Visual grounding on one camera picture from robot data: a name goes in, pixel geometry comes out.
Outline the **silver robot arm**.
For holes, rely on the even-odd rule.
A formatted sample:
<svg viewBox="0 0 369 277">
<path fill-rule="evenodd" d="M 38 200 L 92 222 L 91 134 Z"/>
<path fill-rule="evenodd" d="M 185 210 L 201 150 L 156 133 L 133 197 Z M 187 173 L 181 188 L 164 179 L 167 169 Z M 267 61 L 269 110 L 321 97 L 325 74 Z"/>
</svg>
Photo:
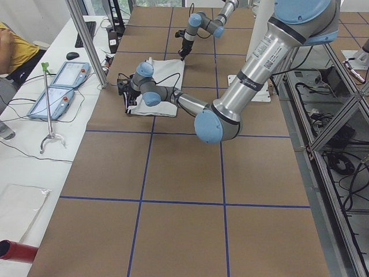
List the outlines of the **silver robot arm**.
<svg viewBox="0 0 369 277">
<path fill-rule="evenodd" d="M 160 86 L 154 68 L 141 62 L 124 89 L 126 107 L 141 97 L 148 107 L 170 102 L 194 116 L 196 135 L 213 144 L 234 139 L 242 129 L 241 113 L 296 47 L 332 42 L 338 34 L 340 1 L 275 1 L 267 31 L 221 98 L 203 102 L 175 87 Z"/>
<path fill-rule="evenodd" d="M 192 51 L 199 29 L 205 30 L 210 36 L 220 38 L 230 15 L 240 6 L 240 3 L 241 1 L 238 0 L 224 1 L 224 6 L 215 19 L 210 19 L 203 11 L 189 15 L 187 28 L 175 33 L 176 38 L 182 38 L 182 47 L 178 51 L 180 59 L 184 61 Z"/>
</svg>

